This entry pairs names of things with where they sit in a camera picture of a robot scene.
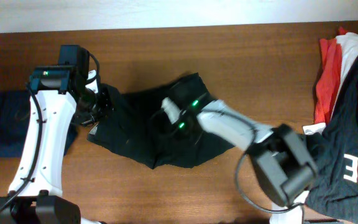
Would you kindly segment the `black shorts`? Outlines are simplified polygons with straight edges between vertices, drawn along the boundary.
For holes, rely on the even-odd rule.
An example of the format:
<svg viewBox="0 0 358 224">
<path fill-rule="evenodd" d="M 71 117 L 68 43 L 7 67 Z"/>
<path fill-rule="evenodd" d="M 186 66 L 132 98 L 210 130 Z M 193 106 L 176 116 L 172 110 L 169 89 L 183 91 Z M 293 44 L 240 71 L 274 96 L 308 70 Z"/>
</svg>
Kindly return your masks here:
<svg viewBox="0 0 358 224">
<path fill-rule="evenodd" d="M 171 123 L 162 109 L 170 98 L 180 110 L 197 108 L 213 97 L 198 73 L 144 91 L 122 94 L 113 86 L 101 88 L 109 95 L 112 109 L 88 133 L 88 141 L 114 154 L 154 169 L 162 165 L 198 166 L 231 149 L 233 145 L 202 130 L 194 112 Z"/>
</svg>

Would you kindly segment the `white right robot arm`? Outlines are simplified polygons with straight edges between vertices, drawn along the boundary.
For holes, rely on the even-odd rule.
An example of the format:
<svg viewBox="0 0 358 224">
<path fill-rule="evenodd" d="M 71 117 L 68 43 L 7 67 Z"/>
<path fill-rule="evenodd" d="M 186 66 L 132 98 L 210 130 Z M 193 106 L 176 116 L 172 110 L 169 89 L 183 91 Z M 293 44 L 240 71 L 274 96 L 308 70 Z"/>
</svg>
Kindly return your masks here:
<svg viewBox="0 0 358 224">
<path fill-rule="evenodd" d="M 192 168 L 236 147 L 242 154 L 234 171 L 241 197 L 272 214 L 271 223 L 303 223 L 304 203 L 317 167 L 306 145 L 286 124 L 276 128 L 232 109 L 199 80 L 179 80 L 150 92 L 150 125 L 156 135 L 158 165 Z M 271 208 L 253 202 L 239 174 L 249 158 Z"/>
</svg>

